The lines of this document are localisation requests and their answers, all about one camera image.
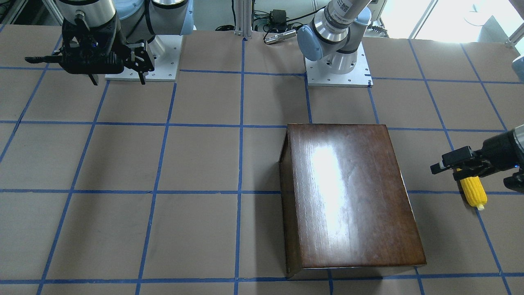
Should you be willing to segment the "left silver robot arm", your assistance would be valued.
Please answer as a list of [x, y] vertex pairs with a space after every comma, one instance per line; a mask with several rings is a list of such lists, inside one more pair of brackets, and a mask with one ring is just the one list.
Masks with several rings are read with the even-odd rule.
[[[367, 27], [371, 13], [368, 0], [332, 0], [318, 10], [309, 24], [298, 30], [298, 43], [303, 56], [318, 61], [334, 54], [356, 52], [364, 35], [357, 29]], [[485, 177], [496, 172], [519, 168], [503, 180], [505, 187], [523, 192], [523, 126], [486, 139], [481, 149], [469, 146], [442, 155], [440, 162], [430, 167], [432, 174], [454, 170], [453, 178]]]

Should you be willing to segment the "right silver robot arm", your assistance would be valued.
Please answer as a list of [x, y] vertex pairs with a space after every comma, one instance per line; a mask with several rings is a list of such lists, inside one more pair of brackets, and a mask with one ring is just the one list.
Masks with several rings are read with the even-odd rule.
[[192, 0], [58, 0], [62, 45], [31, 64], [107, 80], [175, 82], [182, 40], [194, 30]]

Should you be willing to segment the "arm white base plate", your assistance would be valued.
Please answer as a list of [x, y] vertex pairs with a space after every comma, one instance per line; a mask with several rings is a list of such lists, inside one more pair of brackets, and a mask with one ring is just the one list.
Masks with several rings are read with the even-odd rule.
[[318, 61], [304, 58], [310, 86], [371, 87], [374, 85], [362, 43], [351, 54], [335, 52]]
[[144, 74], [146, 82], [175, 82], [178, 73], [183, 36], [156, 35], [147, 45], [155, 69]]

